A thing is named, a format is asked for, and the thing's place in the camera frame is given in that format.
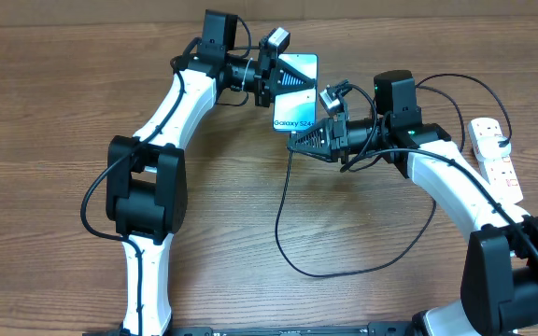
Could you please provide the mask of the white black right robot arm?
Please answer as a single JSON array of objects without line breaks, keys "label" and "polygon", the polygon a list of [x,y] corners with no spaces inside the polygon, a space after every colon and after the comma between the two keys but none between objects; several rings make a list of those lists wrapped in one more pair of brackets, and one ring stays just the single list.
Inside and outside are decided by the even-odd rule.
[{"label": "white black right robot arm", "polygon": [[369,119],[351,120],[341,82],[319,99],[327,117],[290,137],[291,153],[340,162],[378,158],[424,189],[467,242],[460,298],[408,322],[372,322],[372,335],[516,335],[538,325],[538,217],[506,201],[462,157],[450,135],[422,119],[407,70],[375,76]]}]

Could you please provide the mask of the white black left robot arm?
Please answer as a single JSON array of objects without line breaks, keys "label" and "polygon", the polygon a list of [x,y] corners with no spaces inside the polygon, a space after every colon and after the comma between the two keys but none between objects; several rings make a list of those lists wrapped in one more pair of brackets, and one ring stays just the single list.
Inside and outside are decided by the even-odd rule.
[{"label": "white black left robot arm", "polygon": [[131,137],[116,136],[107,152],[106,215],[114,222],[127,261],[128,296],[120,335],[165,335],[172,308],[169,252],[188,204],[185,151],[205,115],[225,90],[272,107],[273,128],[300,133],[316,116],[319,58],[288,53],[290,33],[278,27],[235,54],[241,18],[205,13],[203,32],[172,62],[169,92]]}]

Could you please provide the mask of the blue Galaxy S24 smartphone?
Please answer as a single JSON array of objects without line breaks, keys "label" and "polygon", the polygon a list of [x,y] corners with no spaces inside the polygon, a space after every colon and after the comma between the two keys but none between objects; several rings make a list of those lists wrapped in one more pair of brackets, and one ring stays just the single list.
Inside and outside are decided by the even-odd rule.
[{"label": "blue Galaxy S24 smartphone", "polygon": [[[284,53],[279,58],[316,58],[318,85],[319,56],[317,54]],[[316,103],[317,88],[275,96],[273,114],[274,130],[283,133],[297,133],[306,130],[315,122]]]}]

